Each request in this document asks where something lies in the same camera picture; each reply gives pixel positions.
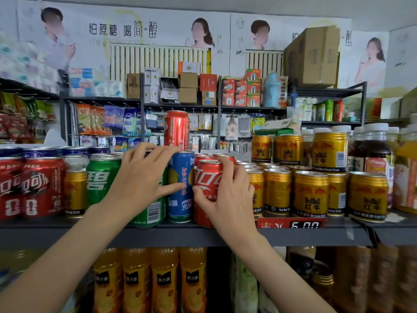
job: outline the red box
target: red box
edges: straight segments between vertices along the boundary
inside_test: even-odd
[[[246,93],[248,90],[248,80],[236,80],[236,94]]]
[[[217,91],[217,75],[202,73],[200,75],[200,91]]]
[[[246,70],[246,80],[248,80],[248,82],[261,82],[261,70],[260,69]]]
[[[248,94],[246,98],[246,106],[256,107],[261,106],[261,96]]]
[[[233,92],[236,87],[236,79],[223,79],[223,92]]]
[[[246,99],[247,94],[246,93],[239,93],[235,96],[235,106],[244,106],[246,107]]]
[[[234,92],[222,93],[222,105],[234,106]]]
[[[261,95],[261,83],[248,82],[248,94]]]

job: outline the poster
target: poster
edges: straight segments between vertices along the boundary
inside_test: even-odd
[[[246,50],[284,50],[307,27],[340,28],[341,60],[350,47],[351,19],[232,13],[230,25],[230,75],[242,77]]]
[[[36,43],[63,70],[96,68],[107,76],[110,44],[211,48],[211,71],[228,74],[230,14],[18,1],[20,39]]]
[[[367,97],[382,96],[389,32],[352,32],[352,46],[345,60],[343,82],[345,88],[367,81]]]
[[[18,38],[17,3],[18,0],[1,0],[0,7],[0,31],[14,38]]]
[[[389,57],[385,88],[391,96],[403,96],[417,87],[417,25],[389,33]]]

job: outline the cardboard box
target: cardboard box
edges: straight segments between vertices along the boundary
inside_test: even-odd
[[[201,104],[202,105],[217,105],[216,94],[217,93],[213,91],[202,91],[201,92]]]
[[[261,106],[261,96],[248,94],[246,98],[246,106],[251,106],[251,107]]]
[[[180,76],[180,88],[199,87],[199,76],[196,73],[182,73]]]
[[[327,88],[336,83],[340,29],[306,28],[284,51],[284,75],[297,86]]]
[[[248,94],[261,95],[261,83],[248,81]]]
[[[248,80],[236,80],[235,93],[247,93],[248,91]]]
[[[144,85],[159,85],[161,78],[161,70],[159,68],[145,68],[145,83]]]
[[[200,91],[217,91],[217,75],[202,73],[200,75]]]
[[[279,81],[281,81],[281,92],[279,94],[278,105],[280,108],[286,108],[288,99],[288,77],[280,76]]]
[[[179,103],[178,78],[161,77],[161,102]]]
[[[159,86],[145,85],[143,91],[144,103],[159,103]]]
[[[128,99],[140,99],[141,98],[141,75],[140,73],[128,73],[127,78],[127,91]]]
[[[234,106],[234,92],[222,93],[222,105]]]
[[[200,69],[200,62],[178,62],[178,75],[180,75],[181,73],[196,73],[200,75]]]
[[[246,70],[246,80],[249,82],[261,82],[261,70],[260,69],[248,69]]]
[[[235,106],[246,107],[246,99],[248,95],[246,93],[239,93],[235,95]]]
[[[180,88],[180,104],[197,104],[197,88]]]
[[[235,92],[236,79],[223,79],[222,80],[223,92]]]

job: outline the hand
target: hand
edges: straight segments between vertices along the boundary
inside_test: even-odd
[[[145,158],[148,149],[152,152]],[[180,151],[178,147],[139,143],[125,152],[119,172],[99,204],[115,210],[115,215],[128,223],[160,197],[185,189],[185,184],[179,182],[159,185],[172,155]]]
[[[71,59],[76,54],[76,46],[75,45],[69,45],[64,47],[64,55],[68,59]]]
[[[217,201],[211,202],[200,187],[194,186],[194,200],[206,212],[217,232],[227,245],[236,248],[256,242],[260,235],[255,227],[252,197],[255,191],[243,166],[233,165],[224,157],[217,160],[223,164],[223,175],[218,185]]]

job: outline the yellow bottle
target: yellow bottle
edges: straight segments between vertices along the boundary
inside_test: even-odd
[[[122,308],[123,273],[119,248],[105,249],[93,264],[96,277],[93,313],[119,313]]]
[[[417,214],[417,124],[407,126],[404,145],[395,153],[393,207]]]
[[[181,247],[181,312],[206,312],[207,247]]]
[[[148,313],[151,308],[151,250],[123,249],[123,313]]]
[[[175,313],[177,311],[178,261],[178,248],[152,248],[152,313]]]

